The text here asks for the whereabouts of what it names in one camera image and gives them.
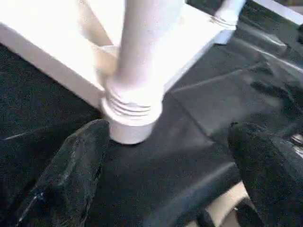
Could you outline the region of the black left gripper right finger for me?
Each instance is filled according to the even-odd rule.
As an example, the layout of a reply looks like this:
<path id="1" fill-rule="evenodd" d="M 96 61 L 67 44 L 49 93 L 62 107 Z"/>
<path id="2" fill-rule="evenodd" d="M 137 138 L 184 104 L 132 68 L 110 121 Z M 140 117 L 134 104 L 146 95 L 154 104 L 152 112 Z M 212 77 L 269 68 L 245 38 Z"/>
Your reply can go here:
<path id="1" fill-rule="evenodd" d="M 250 122 L 233 122 L 228 147 L 267 227 L 303 225 L 303 157 L 295 145 Z"/>

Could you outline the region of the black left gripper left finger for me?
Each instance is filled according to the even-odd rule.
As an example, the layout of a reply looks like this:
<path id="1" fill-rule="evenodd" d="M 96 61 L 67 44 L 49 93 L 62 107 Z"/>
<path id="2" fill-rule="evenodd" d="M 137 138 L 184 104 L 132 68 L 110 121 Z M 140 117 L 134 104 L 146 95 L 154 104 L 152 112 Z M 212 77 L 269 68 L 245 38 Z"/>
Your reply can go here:
<path id="1" fill-rule="evenodd" d="M 16 227 L 83 227 L 102 174 L 109 123 L 93 120 L 68 136 L 14 214 Z"/>

